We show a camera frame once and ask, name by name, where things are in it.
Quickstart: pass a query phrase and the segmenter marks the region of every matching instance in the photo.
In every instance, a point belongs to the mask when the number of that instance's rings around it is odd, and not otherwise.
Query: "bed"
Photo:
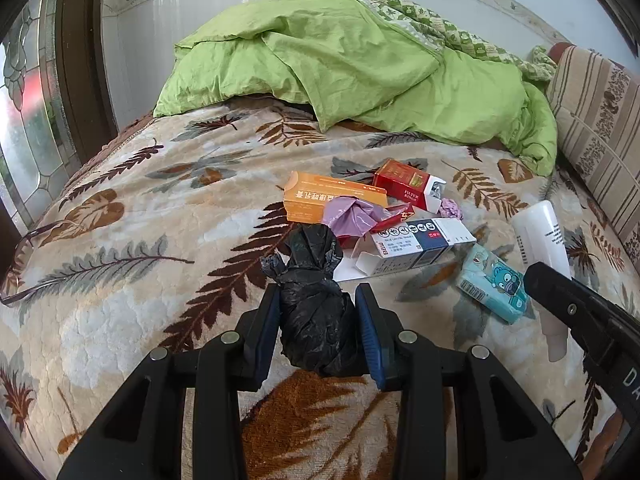
[[[638,314],[640,278],[569,165],[537,176],[504,149],[353,120],[322,132],[309,107],[266,95],[147,117],[70,181],[40,221],[58,223],[32,238],[33,248],[21,246],[3,283],[3,297],[22,297],[0,306],[0,410],[33,465],[55,478],[153,348],[199,348],[257,306],[267,283],[259,259],[283,250],[292,230],[282,203],[291,171],[367,183],[389,157],[445,179],[445,196],[461,206],[478,243],[518,270],[508,221],[551,200],[575,276]],[[602,443],[609,449],[623,422],[584,373],[582,351],[570,339],[566,357],[549,363],[535,310],[503,323],[454,286],[457,270],[448,262],[367,281],[381,306],[436,345],[487,346],[590,478],[604,460]],[[353,293],[358,283],[342,288]],[[320,379],[291,367],[276,346],[261,390],[239,400],[250,478],[389,478],[399,397],[368,376]],[[456,478],[455,414],[446,404],[447,474]]]

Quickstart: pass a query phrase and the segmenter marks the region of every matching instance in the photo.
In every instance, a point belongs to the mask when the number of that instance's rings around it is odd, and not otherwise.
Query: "black plastic bag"
[[[282,353],[322,376],[349,375],[364,357],[353,302],[332,279],[342,260],[340,244],[326,225],[300,224],[285,245],[287,265],[277,253],[260,261],[281,288]]]

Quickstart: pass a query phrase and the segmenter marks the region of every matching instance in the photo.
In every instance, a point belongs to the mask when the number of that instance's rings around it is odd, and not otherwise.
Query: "teal tissue pack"
[[[481,245],[468,252],[456,285],[508,323],[520,319],[527,309],[522,273]]]

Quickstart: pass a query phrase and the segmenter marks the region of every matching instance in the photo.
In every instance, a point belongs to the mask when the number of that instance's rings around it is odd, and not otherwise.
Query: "striped cushion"
[[[640,80],[570,46],[547,89],[558,146],[580,173],[640,270]]]

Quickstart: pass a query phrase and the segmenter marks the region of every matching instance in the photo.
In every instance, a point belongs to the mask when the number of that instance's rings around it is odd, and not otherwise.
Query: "white tube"
[[[511,225],[526,267],[544,262],[571,279],[562,228],[549,200],[543,200],[515,214],[511,218]],[[566,355],[568,329],[537,301],[534,304],[540,313],[542,333],[546,336],[549,362],[559,361]]]

